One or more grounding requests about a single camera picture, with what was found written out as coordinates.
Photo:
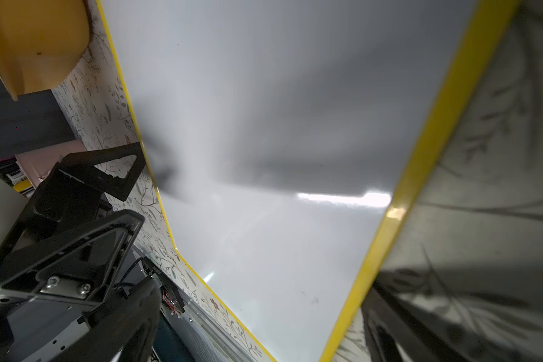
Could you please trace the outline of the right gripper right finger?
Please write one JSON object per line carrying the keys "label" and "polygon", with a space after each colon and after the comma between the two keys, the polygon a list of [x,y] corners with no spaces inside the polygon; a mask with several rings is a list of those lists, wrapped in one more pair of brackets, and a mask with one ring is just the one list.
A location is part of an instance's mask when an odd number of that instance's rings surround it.
{"label": "right gripper right finger", "polygon": [[402,361],[399,347],[413,361],[465,360],[377,283],[368,291],[360,310],[373,361]]}

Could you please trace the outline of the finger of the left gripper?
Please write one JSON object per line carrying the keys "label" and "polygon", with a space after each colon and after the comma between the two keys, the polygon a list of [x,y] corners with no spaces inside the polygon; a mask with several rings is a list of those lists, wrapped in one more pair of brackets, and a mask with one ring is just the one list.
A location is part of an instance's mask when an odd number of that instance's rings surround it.
{"label": "finger of the left gripper", "polygon": [[123,210],[58,233],[50,223],[15,223],[0,247],[0,296],[102,303],[144,222]]}
{"label": "finger of the left gripper", "polygon": [[[133,158],[125,176],[99,169],[101,164]],[[139,143],[88,152],[70,153],[54,165],[33,196],[34,214],[51,222],[92,220],[102,195],[126,201],[146,167]]]}

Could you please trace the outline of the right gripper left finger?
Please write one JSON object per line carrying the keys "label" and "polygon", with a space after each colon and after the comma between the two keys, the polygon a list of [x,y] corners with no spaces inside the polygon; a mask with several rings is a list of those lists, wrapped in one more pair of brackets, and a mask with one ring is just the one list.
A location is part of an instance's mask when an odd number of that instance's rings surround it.
{"label": "right gripper left finger", "polygon": [[102,321],[54,361],[147,361],[158,328],[161,291],[148,277]]}

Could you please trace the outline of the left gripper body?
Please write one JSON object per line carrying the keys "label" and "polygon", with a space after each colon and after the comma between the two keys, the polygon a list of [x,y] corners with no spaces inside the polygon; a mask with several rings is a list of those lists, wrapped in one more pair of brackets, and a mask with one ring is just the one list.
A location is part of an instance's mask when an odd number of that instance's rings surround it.
{"label": "left gripper body", "polygon": [[0,361],[51,361],[85,336],[93,306],[0,294]]}

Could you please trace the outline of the yellow plastic storage box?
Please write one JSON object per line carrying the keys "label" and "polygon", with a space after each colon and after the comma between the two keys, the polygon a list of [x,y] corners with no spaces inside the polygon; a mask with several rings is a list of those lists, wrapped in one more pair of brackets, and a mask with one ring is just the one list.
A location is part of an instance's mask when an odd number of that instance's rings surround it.
{"label": "yellow plastic storage box", "polygon": [[58,87],[89,42],[82,0],[0,1],[0,79],[13,100]]}

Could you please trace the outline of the whiteboard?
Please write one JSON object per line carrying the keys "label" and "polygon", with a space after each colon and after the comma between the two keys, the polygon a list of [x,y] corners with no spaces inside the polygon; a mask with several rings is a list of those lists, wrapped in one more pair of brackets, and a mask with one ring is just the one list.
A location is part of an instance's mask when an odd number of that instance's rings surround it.
{"label": "whiteboard", "polygon": [[100,1],[171,240],[278,361],[329,361],[516,1]]}

